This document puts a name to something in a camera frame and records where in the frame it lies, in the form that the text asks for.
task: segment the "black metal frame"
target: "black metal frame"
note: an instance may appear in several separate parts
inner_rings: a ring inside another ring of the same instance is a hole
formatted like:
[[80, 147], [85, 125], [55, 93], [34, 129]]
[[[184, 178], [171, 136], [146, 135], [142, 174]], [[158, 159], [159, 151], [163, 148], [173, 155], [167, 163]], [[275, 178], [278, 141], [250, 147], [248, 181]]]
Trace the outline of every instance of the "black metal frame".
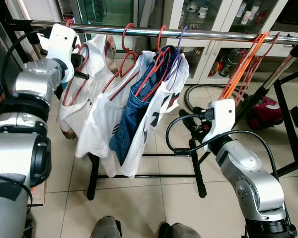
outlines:
[[274, 84], [275, 92], [277, 95], [278, 103], [280, 105], [280, 108], [282, 110], [283, 118], [284, 118], [284, 124], [286, 127], [288, 139], [290, 146], [292, 148], [293, 156], [294, 156], [294, 162], [282, 167], [281, 169], [277, 170], [277, 173], [279, 176], [286, 175], [292, 171], [295, 171], [298, 169], [298, 138], [295, 132], [294, 124], [287, 106], [287, 102], [285, 99], [285, 96], [283, 94], [282, 85], [284, 83], [287, 83], [293, 79], [298, 79], [298, 72], [293, 73], [281, 80], [277, 80]]
[[[196, 147], [195, 140], [196, 139], [194, 137], [192, 137], [189, 140], [190, 149]], [[143, 156], [168, 156], [168, 157], [180, 156], [180, 157], [185, 157], [183, 155], [175, 155], [175, 154], [143, 154]], [[95, 197], [97, 180], [105, 179], [105, 178], [108, 179], [109, 177], [107, 175], [99, 175], [98, 174], [98, 168], [99, 168], [99, 157], [98, 156], [95, 156], [95, 155], [89, 153], [88, 157], [92, 163], [92, 169], [91, 169], [91, 173], [90, 173], [90, 181], [89, 181], [89, 186], [88, 186], [88, 190], [87, 190], [87, 198], [88, 198], [88, 200], [93, 200]], [[198, 154], [196, 151], [194, 151], [193, 153], [191, 153], [191, 155], [187, 155], [186, 157], [191, 157], [191, 159], [192, 159], [192, 166], [193, 166], [194, 174], [190, 174], [190, 175], [181, 175], [181, 174], [135, 175], [135, 178], [195, 178], [196, 182], [197, 182], [197, 186], [198, 186], [199, 196], [201, 198], [205, 198], [205, 196], [207, 195], [207, 191], [206, 191], [205, 185], [203, 183], [203, 176], [202, 176], [201, 169], [200, 169], [200, 163], [198, 162]], [[124, 175], [116, 175], [115, 177], [113, 177], [113, 179], [117, 179], [117, 178], [127, 178], [127, 177]]]

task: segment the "clothes rack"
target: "clothes rack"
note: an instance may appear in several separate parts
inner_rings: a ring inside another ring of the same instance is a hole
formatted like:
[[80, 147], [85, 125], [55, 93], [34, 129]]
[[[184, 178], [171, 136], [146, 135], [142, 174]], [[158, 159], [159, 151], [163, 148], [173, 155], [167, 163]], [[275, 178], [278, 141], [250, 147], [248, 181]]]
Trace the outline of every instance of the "clothes rack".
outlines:
[[[51, 22], [51, 21], [38, 21], [38, 20], [6, 20], [4, 28], [10, 31], [29, 31], [29, 30], [48, 30], [52, 28], [55, 23], [65, 25], [65, 22]], [[98, 34], [112, 34], [122, 35], [124, 27], [114, 26], [95, 26], [95, 25], [83, 25], [83, 24], [72, 24], [70, 26], [77, 33], [98, 33]], [[179, 38], [182, 30], [167, 29], [161, 34], [163, 38]], [[159, 29], [148, 29], [148, 28], [129, 28], [126, 31], [127, 36], [143, 36], [143, 37], [158, 37], [160, 33]], [[199, 40], [214, 40], [214, 41], [238, 41], [238, 42], [252, 42], [258, 35], [257, 34], [245, 34], [245, 33], [234, 33], [234, 32], [214, 32], [214, 31], [192, 31], [188, 30], [183, 33], [184, 39], [199, 39]], [[268, 35], [264, 42], [271, 44], [275, 39], [275, 35]], [[271, 76], [263, 83], [263, 85], [255, 92], [255, 94], [249, 97], [248, 100], [243, 102], [241, 110], [236, 115], [236, 123], [249, 112], [249, 110], [256, 105], [259, 100], [265, 96], [270, 87], [279, 80], [281, 74], [296, 60], [298, 57], [298, 37], [291, 36], [279, 36], [276, 44], [291, 44], [293, 49], [290, 51], [289, 56], [278, 66], [278, 68], [271, 74]], [[200, 138], [192, 138], [189, 140], [190, 148], [196, 146], [195, 141], [201, 140]], [[200, 170], [200, 164], [206, 159], [209, 152], [206, 152], [202, 158], [198, 161], [198, 155], [193, 152], [189, 157], [192, 159], [192, 165], [194, 174], [173, 174], [173, 175], [136, 175], [136, 178], [195, 178], [197, 182], [199, 196], [204, 198], [206, 196], [206, 189], [203, 183], [203, 177]], [[92, 200], [95, 195], [95, 189], [97, 179], [107, 178], [105, 175], [98, 175], [99, 157], [89, 154], [88, 155], [92, 162], [92, 171], [90, 175], [90, 183], [87, 191], [87, 198]], [[143, 156], [177, 156], [174, 154], [143, 154]], [[115, 178], [125, 178], [125, 176], [119, 175]]]

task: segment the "orange hanger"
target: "orange hanger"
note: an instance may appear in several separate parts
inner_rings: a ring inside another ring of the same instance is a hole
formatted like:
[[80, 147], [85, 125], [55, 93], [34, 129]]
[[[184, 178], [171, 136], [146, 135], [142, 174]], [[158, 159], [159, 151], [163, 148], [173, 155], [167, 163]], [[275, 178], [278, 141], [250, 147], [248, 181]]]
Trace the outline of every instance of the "orange hanger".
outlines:
[[142, 88], [144, 87], [144, 85], [146, 84], [146, 82], [148, 81], [148, 79], [150, 78], [150, 76], [152, 75], [152, 73], [157, 73], [158, 69], [161, 67], [161, 65], [164, 62], [164, 56], [167, 54], [167, 52], [169, 52], [169, 57], [168, 57], [168, 64], [166, 67], [166, 70], [161, 78], [161, 80], [159, 81], [159, 83], [155, 86], [155, 88], [143, 99], [143, 102], [145, 102], [156, 90], [157, 88], [160, 86], [161, 82], [164, 80], [166, 73], [167, 73], [167, 69], [169, 66], [169, 60], [170, 60], [170, 55], [171, 55], [171, 50], [170, 47], [168, 47], [164, 52], [162, 52], [161, 48], [160, 48], [160, 39], [161, 39], [161, 34], [162, 31], [164, 29], [166, 29], [166, 25], [163, 25], [160, 29], [159, 32], [159, 36], [158, 36], [158, 46], [157, 46], [157, 50], [159, 52], [158, 57], [156, 58], [155, 64], [153, 66], [153, 68], [151, 69], [151, 71], [149, 72], [149, 74], [147, 75], [147, 77], [145, 78], [145, 80], [143, 81], [143, 83], [141, 84], [141, 86], [139, 87], [138, 91], [136, 92], [135, 96], [137, 97], [139, 95], [139, 93], [141, 92]]
[[[106, 89], [108, 88], [108, 86], [111, 84], [111, 82], [119, 75], [121, 78], [124, 77], [135, 65], [136, 65], [136, 61], [139, 55], [141, 55], [142, 53], [136, 54], [133, 51], [130, 51], [129, 48], [125, 47], [125, 35], [126, 35], [126, 31], [128, 30], [128, 28], [130, 27], [134, 27], [135, 25], [133, 23], [129, 23], [126, 27], [125, 30], [123, 32], [123, 36], [122, 36], [122, 46], [123, 46], [123, 50], [125, 50], [127, 52], [127, 54], [125, 55], [125, 57], [123, 58], [120, 68], [117, 71], [117, 73], [114, 74], [114, 76], [108, 81], [108, 83], [105, 85], [105, 87], [102, 90], [102, 93], [104, 93], [106, 91]], [[124, 63], [127, 59], [128, 56], [132, 55], [134, 57], [134, 64], [132, 66], [130, 66], [125, 72], [123, 72], [123, 66]], [[139, 71], [134, 74], [116, 93], [115, 95], [113, 95], [110, 100], [112, 100], [134, 77], [136, 77], [138, 75]]]

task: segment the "red vacuum cleaner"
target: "red vacuum cleaner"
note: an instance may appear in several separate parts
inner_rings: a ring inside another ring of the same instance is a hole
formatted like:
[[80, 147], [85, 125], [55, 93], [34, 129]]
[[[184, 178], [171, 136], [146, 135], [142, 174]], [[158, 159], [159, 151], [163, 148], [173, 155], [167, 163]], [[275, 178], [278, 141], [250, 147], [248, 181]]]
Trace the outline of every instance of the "red vacuum cleaner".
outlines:
[[263, 97], [247, 114], [247, 122], [253, 130], [279, 125], [283, 122], [282, 110], [278, 102], [269, 97]]

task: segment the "black rack leg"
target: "black rack leg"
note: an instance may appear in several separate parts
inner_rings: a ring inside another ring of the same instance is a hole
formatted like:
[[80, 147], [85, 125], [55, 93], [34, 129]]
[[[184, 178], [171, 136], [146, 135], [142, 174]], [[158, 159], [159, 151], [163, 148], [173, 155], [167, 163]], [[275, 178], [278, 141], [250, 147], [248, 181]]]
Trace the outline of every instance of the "black rack leg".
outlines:
[[[191, 149], [195, 148], [196, 147], [195, 140], [190, 139], [189, 140], [189, 145], [190, 145]], [[197, 163], [198, 163], [198, 154], [197, 154], [196, 151], [192, 152], [191, 158], [192, 158], [193, 169], [194, 169], [194, 173], [195, 173], [195, 179], [197, 181], [199, 196], [200, 196], [200, 198], [205, 198], [206, 195], [207, 195], [207, 190], [206, 190], [205, 185], [203, 183], [203, 178], [202, 178], [200, 166], [197, 165]]]
[[95, 190], [98, 177], [98, 167], [99, 167], [99, 157], [91, 153], [88, 154], [88, 157], [92, 163], [89, 186], [87, 190], [87, 198], [89, 201], [93, 200], [95, 197]]

